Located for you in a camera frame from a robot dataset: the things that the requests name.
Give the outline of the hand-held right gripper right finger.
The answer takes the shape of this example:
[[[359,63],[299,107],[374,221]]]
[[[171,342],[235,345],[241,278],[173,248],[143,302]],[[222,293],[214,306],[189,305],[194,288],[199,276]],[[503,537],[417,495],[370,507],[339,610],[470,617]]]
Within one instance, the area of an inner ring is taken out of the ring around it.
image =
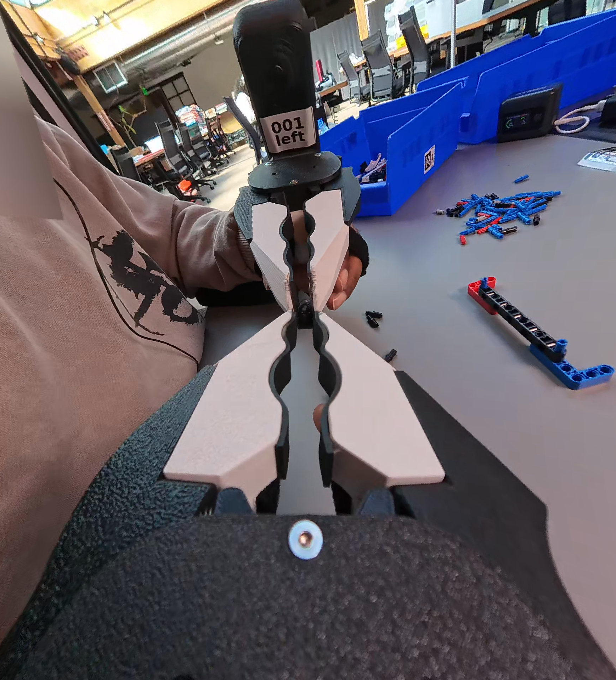
[[[440,483],[445,471],[395,369],[324,313],[313,344],[329,399],[321,414],[320,470],[353,499],[376,488]]]

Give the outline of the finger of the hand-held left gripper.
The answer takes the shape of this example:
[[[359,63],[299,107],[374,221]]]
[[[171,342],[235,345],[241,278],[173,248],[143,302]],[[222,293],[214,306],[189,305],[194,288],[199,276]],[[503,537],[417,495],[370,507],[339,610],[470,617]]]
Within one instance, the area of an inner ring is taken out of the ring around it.
[[[312,257],[307,270],[311,280],[312,308],[322,311],[331,296],[349,244],[341,191],[324,191],[305,203],[306,223],[314,223],[309,241]]]
[[[252,207],[253,256],[264,281],[283,310],[294,308],[289,285],[289,265],[286,262],[287,243],[281,235],[281,227],[288,215],[288,210],[283,205]]]

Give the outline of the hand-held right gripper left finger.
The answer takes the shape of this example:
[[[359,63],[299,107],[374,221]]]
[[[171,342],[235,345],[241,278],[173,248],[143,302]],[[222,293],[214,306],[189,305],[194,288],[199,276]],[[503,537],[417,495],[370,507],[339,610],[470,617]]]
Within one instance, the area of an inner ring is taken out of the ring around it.
[[[292,377],[297,329],[295,313],[285,312],[218,362],[165,478],[237,488],[248,500],[286,478],[289,421],[280,395]]]

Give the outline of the person's left forearm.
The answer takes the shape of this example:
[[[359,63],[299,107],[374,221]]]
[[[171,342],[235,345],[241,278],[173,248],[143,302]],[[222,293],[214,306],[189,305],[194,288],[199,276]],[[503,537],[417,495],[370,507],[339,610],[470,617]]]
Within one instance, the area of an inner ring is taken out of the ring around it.
[[[186,297],[202,288],[226,293],[261,280],[231,211],[178,200],[122,177],[115,184],[128,207],[124,229]]]

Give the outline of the loose lego pieces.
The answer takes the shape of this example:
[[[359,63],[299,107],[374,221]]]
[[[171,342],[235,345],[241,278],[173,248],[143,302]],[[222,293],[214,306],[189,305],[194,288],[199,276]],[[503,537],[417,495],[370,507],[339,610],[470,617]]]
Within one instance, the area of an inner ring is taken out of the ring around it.
[[[387,159],[378,154],[369,164],[361,164],[357,176],[360,184],[385,183],[387,180]]]

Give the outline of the pile of lego pins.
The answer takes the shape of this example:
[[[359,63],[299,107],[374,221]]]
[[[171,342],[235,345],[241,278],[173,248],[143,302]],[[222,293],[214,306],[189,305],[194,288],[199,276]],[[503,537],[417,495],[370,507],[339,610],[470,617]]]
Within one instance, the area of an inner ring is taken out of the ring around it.
[[[460,245],[467,244],[468,237],[489,234],[501,241],[509,234],[514,234],[521,225],[539,226],[542,213],[561,191],[521,192],[509,197],[500,197],[496,193],[479,196],[472,194],[470,198],[459,200],[454,206],[436,209],[436,216],[464,220],[465,226],[458,233]]]

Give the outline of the black red blue lego beam assembly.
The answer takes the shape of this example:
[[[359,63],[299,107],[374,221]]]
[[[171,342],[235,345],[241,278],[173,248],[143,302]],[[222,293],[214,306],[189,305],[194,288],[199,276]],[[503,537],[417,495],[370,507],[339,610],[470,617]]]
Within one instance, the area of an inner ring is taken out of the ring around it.
[[[567,340],[554,339],[495,289],[494,277],[469,283],[468,295],[491,315],[498,315],[530,344],[532,355],[565,387],[580,390],[607,383],[615,374],[613,367],[599,364],[577,369],[566,359]]]

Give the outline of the person's left hand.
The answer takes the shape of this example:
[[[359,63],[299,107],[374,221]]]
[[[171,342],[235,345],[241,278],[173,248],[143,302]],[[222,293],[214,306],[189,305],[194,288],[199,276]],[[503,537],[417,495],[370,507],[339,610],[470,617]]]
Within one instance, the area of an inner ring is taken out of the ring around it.
[[[293,280],[296,285],[307,284],[311,290],[311,280],[307,270],[308,263],[312,257],[312,247],[309,241],[311,233],[307,231],[305,213],[303,211],[293,211],[290,213],[290,217],[294,229]],[[325,308],[331,311],[338,309],[350,297],[362,275],[363,264],[361,259],[349,254],[348,250],[333,292],[325,306]]]

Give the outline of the black office chair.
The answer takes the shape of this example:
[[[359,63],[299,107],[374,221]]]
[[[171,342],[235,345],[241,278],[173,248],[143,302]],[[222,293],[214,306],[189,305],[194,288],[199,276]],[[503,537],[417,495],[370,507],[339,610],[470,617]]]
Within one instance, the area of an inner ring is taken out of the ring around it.
[[[211,185],[207,180],[198,176],[199,168],[189,155],[176,142],[175,131],[171,123],[166,120],[156,123],[162,142],[168,169],[164,171],[168,191],[180,200],[210,204],[210,198],[202,196],[198,191],[203,185]]]
[[[397,21],[411,56],[410,92],[414,93],[417,86],[431,75],[431,57],[419,26],[415,7],[411,6],[397,15]]]
[[[362,40],[362,51],[370,76],[371,104],[393,98],[396,72],[381,30]]]

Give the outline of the blue plastic bin with tag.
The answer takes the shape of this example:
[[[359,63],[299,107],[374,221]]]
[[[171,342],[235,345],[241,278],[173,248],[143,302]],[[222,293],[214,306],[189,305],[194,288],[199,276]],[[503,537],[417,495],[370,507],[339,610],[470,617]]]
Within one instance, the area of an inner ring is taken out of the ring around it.
[[[321,134],[321,149],[359,174],[387,161],[386,181],[361,186],[359,217],[391,216],[454,153],[463,112],[463,80],[364,109]]]

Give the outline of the air vent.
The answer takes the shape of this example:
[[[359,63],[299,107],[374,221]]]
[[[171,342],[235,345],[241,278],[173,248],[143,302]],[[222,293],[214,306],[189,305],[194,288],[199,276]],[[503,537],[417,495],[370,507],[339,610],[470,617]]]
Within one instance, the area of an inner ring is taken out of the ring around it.
[[[93,74],[105,94],[116,92],[118,89],[128,85],[125,72],[116,61],[111,61],[95,68]]]

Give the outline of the person's beige sweatshirt torso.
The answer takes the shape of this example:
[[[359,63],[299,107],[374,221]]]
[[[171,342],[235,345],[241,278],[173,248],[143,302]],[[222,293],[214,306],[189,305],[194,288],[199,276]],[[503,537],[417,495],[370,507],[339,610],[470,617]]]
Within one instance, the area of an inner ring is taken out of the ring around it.
[[[118,178],[35,117],[61,217],[0,216],[0,643],[95,474],[194,375],[197,310]]]

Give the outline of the black power station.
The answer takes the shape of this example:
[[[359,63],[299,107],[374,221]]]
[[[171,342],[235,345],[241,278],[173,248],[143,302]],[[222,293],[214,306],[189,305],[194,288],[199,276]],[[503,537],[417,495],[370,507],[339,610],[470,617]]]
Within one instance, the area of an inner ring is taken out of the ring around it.
[[[497,141],[528,140],[547,135],[553,129],[564,85],[515,93],[502,101],[498,113]]]

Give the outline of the large blue plastic bin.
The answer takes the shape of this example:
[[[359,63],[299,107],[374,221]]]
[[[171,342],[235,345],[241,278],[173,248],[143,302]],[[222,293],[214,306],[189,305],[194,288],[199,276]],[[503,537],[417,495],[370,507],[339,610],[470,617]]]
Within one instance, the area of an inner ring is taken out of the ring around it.
[[[459,142],[476,144],[497,134],[503,100],[518,92],[563,84],[562,107],[616,86],[616,10],[545,29],[539,47],[483,72]]]

